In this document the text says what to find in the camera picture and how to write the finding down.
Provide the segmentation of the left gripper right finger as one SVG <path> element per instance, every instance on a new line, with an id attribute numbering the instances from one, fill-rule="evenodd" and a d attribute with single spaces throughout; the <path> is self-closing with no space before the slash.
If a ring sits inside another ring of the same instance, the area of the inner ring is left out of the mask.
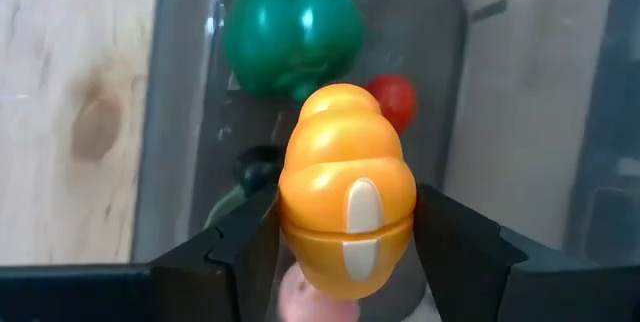
<path id="1" fill-rule="evenodd" d="M 414 240 L 444 322 L 639 322 L 639 268 L 544 246 L 418 187 Z"/>

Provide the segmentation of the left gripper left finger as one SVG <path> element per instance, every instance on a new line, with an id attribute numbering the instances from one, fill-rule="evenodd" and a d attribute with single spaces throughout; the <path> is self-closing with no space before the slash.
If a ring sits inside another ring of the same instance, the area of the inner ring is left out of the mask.
<path id="1" fill-rule="evenodd" d="M 277 188 L 139 264 L 4 267 L 3 322 L 262 322 L 279 252 Z"/>

